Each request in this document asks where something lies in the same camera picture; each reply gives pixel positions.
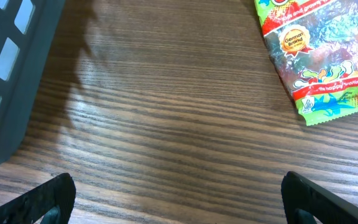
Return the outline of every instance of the black plastic basket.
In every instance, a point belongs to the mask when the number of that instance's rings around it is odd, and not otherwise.
[[[65,0],[0,0],[0,163],[23,140]]]

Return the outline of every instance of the wooden table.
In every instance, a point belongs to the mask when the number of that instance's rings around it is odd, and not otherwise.
[[[0,205],[69,172],[71,223],[285,223],[294,170],[358,206],[358,113],[306,127],[251,0],[67,0]]]

